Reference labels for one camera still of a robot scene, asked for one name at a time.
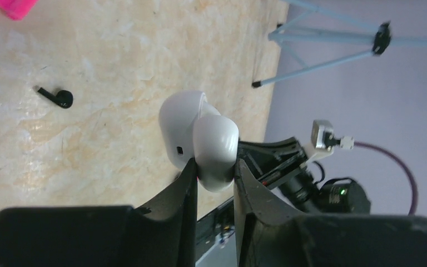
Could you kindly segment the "black earbud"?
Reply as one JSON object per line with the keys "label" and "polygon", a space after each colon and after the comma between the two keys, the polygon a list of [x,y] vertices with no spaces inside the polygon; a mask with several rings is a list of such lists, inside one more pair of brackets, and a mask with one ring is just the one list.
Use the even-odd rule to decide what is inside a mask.
{"label": "black earbud", "polygon": [[60,108],[68,109],[73,105],[73,94],[67,90],[59,90],[56,94],[52,94],[40,87],[37,92]]}

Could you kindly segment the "white earbud charging case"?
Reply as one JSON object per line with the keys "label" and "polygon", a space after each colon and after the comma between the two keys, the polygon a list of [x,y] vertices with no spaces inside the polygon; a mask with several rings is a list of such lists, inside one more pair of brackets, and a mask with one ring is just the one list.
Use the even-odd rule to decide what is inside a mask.
{"label": "white earbud charging case", "polygon": [[231,186],[239,128],[207,100],[202,91],[177,92],[164,100],[158,123],[167,156],[178,169],[195,159],[197,178],[210,192]]}

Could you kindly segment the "pink marker pen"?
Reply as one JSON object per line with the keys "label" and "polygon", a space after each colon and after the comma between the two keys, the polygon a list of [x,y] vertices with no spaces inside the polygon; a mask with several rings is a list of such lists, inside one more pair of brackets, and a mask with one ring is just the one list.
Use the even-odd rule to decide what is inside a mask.
{"label": "pink marker pen", "polygon": [[10,19],[19,21],[29,14],[38,0],[0,0],[0,10]]}

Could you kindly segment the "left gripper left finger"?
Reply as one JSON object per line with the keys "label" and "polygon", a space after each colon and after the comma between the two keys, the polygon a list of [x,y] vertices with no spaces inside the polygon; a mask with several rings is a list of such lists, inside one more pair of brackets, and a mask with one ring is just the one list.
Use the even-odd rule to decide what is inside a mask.
{"label": "left gripper left finger", "polygon": [[194,266],[197,166],[139,207],[0,211],[0,266]]}

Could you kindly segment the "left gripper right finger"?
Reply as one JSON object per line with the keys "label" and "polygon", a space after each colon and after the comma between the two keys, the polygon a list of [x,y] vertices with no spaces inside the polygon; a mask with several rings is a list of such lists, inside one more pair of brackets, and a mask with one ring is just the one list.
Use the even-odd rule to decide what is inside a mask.
{"label": "left gripper right finger", "polygon": [[427,217],[307,214],[235,167],[238,266],[427,266]]}

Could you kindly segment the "light blue tripod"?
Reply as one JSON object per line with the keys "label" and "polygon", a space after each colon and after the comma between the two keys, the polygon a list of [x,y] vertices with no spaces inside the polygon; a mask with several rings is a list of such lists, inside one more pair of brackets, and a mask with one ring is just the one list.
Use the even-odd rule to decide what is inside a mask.
{"label": "light blue tripod", "polygon": [[[393,34],[390,21],[380,25],[369,24],[356,18],[340,14],[308,1],[287,1],[292,8],[301,13],[294,18],[278,23],[276,29],[267,35],[287,53],[296,63],[297,68],[285,74],[276,74],[271,78],[254,81],[251,86],[259,88],[265,85],[288,80],[324,68],[368,57],[381,56],[389,47],[425,47],[427,37],[399,37]],[[335,19],[343,24],[355,26],[358,30],[332,29],[329,26],[308,26],[305,21],[319,14]],[[313,61],[300,55],[306,45],[311,45],[316,53],[325,46],[340,47],[341,56],[315,56]]]}

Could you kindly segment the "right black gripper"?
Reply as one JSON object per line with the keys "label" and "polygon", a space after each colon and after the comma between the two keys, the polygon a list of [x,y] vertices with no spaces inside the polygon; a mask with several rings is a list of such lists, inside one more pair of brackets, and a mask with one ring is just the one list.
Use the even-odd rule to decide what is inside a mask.
{"label": "right black gripper", "polygon": [[318,186],[306,169],[307,156],[295,137],[279,142],[240,141],[237,155],[254,178],[280,192],[306,213],[370,214],[371,201],[351,177],[334,178]]}

